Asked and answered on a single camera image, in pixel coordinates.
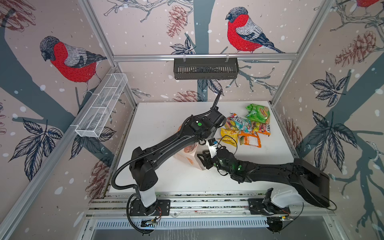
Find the Fox's fruits candy packet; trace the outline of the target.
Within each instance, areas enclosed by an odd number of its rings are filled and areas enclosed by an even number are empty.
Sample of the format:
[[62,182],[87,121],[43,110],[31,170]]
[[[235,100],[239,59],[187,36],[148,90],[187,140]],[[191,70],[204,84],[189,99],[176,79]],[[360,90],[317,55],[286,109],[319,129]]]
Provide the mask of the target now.
[[242,122],[239,122],[238,115],[232,113],[228,118],[226,118],[225,128],[229,130],[240,130],[242,127]]

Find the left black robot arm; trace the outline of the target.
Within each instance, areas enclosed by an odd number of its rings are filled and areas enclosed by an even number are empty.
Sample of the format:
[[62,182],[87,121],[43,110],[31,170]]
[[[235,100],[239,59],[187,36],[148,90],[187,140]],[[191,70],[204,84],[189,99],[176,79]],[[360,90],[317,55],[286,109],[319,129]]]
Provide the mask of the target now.
[[154,186],[158,181],[156,170],[170,157],[199,141],[214,137],[226,117],[212,107],[208,112],[188,117],[175,134],[157,145],[142,150],[136,148],[132,154],[129,170],[138,185],[137,193],[145,208],[157,202]]

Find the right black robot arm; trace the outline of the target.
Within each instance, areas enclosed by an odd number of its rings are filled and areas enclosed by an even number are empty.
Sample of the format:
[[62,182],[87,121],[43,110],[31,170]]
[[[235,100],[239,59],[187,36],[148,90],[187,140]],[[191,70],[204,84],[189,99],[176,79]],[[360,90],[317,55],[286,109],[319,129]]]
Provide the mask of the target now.
[[259,181],[285,184],[313,206],[330,206],[330,178],[304,160],[294,159],[292,163],[280,165],[256,164],[236,159],[226,148],[217,150],[213,158],[209,151],[203,151],[197,157],[206,169],[216,167],[226,171],[239,184]]

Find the yellow snack packet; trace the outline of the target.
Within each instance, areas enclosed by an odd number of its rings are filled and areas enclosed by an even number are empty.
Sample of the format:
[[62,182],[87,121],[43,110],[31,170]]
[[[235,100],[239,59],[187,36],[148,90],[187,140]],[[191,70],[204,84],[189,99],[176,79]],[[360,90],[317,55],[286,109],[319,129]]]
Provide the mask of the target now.
[[238,146],[239,131],[231,129],[221,129],[221,142],[230,144],[234,147]]

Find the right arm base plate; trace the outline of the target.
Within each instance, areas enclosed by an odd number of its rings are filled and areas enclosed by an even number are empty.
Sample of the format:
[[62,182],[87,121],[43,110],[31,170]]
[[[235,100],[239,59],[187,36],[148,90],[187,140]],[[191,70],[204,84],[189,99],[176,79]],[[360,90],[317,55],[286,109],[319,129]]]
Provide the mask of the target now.
[[248,199],[248,205],[252,215],[272,216],[291,214],[289,207],[280,208],[273,203],[265,203],[264,199]]

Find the green snack packet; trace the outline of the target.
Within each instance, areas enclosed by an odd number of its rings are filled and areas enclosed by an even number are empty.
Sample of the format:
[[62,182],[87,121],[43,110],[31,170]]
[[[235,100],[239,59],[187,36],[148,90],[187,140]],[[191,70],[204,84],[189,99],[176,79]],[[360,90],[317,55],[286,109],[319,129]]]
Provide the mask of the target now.
[[262,124],[270,123],[270,109],[266,106],[250,104],[246,106],[248,114],[246,118],[252,122],[258,122]]

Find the printed paper bag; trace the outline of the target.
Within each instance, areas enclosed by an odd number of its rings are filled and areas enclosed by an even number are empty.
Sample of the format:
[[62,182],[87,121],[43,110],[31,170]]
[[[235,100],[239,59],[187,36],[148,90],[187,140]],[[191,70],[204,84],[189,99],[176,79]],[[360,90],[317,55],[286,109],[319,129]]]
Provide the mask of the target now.
[[174,158],[191,168],[193,167],[198,170],[204,171],[206,170],[206,168],[204,167],[203,163],[197,156],[198,151],[200,150],[202,150],[202,148],[200,148],[199,143],[196,142],[177,152],[174,155]]

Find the orange Fox's candy packet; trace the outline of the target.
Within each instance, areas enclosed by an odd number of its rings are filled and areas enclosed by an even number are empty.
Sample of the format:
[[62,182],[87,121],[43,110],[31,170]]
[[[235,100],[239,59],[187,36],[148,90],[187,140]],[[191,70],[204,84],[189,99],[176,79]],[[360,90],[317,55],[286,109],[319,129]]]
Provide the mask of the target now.
[[254,132],[246,133],[241,131],[238,134],[238,137],[239,137],[240,145],[253,146],[257,148],[262,147],[261,140],[258,133],[254,133]]

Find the teal snack packet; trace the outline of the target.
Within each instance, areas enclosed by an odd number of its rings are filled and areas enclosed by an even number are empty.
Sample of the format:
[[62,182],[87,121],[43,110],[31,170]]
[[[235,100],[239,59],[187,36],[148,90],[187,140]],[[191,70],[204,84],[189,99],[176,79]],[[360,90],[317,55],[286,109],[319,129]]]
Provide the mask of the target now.
[[245,133],[251,133],[253,131],[252,122],[248,119],[244,119],[239,116],[238,118],[239,118],[239,122],[240,121],[242,122],[242,127],[240,128],[239,131],[243,131]]

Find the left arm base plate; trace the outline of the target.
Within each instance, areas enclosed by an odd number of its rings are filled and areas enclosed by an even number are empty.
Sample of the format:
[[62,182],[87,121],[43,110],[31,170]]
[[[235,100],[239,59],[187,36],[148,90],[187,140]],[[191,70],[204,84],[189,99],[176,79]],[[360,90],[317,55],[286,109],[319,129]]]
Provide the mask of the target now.
[[130,216],[149,217],[149,216],[168,216],[170,214],[171,201],[157,200],[149,207],[144,207],[141,200],[134,199],[127,205]]

